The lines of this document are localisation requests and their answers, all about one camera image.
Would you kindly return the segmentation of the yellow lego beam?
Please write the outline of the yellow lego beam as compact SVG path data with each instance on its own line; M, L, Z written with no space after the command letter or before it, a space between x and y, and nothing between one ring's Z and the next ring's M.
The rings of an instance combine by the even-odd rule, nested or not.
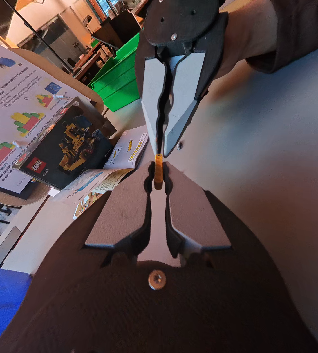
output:
M155 155L155 169L154 169L154 188L155 190L162 190L163 185L163 156L162 154Z

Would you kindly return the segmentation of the black stand pole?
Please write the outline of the black stand pole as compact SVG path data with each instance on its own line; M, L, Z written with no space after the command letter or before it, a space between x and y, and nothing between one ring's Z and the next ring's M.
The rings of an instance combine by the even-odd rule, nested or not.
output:
M3 0L3 2L23 21L24 25L29 28L34 35L40 39L41 42L43 42L43 44L49 48L49 50L55 55L55 57L61 62L62 66L65 68L66 72L68 73L72 73L71 67L69 66L69 64L67 64L65 62L64 59L62 59L55 50L53 50L51 48L51 46L49 46L47 44L47 42L44 40L44 38L29 24L29 22L23 18L23 16L7 1L7 0Z

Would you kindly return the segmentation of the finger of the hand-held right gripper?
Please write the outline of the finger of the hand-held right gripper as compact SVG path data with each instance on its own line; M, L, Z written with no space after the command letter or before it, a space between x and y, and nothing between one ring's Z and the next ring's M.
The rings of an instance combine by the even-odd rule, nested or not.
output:
M158 59L147 59L144 65L142 108L148 130L148 137L155 154L158 153L159 102L164 91L166 66Z
M168 157L191 123L198 100L195 98L205 52L177 55L169 59L173 74L172 104L164 132L163 154Z

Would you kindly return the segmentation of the printed instruction sheet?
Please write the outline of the printed instruction sheet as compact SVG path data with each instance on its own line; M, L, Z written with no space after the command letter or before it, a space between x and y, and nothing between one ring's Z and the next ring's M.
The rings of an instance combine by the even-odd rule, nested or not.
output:
M53 94L66 99L53 99ZM37 139L56 113L80 96L26 59L0 46L0 188L20 194L31 178L12 165ZM23 149L12 142L19 141Z

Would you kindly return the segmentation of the person's right hand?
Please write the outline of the person's right hand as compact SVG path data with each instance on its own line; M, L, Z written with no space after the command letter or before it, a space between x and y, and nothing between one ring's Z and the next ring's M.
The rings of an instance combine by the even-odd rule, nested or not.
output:
M223 59L215 79L228 74L246 58L276 50L277 16L270 0L227 1Z

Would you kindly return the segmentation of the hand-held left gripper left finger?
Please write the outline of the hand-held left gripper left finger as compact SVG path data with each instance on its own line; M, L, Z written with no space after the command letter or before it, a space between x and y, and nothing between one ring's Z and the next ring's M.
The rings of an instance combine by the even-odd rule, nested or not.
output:
M85 245L138 256L151 234L152 162L142 165L111 192Z

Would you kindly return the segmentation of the black lego box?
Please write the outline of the black lego box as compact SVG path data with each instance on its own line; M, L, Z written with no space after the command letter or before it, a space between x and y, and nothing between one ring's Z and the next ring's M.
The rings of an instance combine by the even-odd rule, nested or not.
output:
M90 101L77 96L56 113L12 169L62 190L82 172L105 164L116 132Z

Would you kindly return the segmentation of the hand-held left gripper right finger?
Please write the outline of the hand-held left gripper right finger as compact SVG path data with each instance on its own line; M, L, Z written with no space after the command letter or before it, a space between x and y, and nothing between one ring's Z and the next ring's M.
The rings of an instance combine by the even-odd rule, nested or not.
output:
M202 187L168 162L163 164L166 242L173 258L230 249L232 244Z

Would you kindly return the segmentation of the stacked green plastic bins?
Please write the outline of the stacked green plastic bins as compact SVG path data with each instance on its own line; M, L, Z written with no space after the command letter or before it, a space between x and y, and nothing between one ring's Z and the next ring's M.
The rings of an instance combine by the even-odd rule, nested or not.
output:
M135 55L139 33L109 58L88 85L115 112L139 99L135 76Z

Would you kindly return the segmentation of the lego instruction booklet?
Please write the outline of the lego instruction booklet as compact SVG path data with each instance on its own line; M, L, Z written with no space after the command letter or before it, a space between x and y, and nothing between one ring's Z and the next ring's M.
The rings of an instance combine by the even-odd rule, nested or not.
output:
M107 191L133 172L148 143L145 125L125 130L102 169L87 170L53 197L60 205L74 207L77 219Z

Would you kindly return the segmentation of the person's right forearm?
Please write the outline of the person's right forearm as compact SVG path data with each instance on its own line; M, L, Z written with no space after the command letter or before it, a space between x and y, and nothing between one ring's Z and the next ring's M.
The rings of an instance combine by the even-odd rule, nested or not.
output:
M318 49L318 0L272 0L277 18L276 49L247 58L263 73L274 73Z

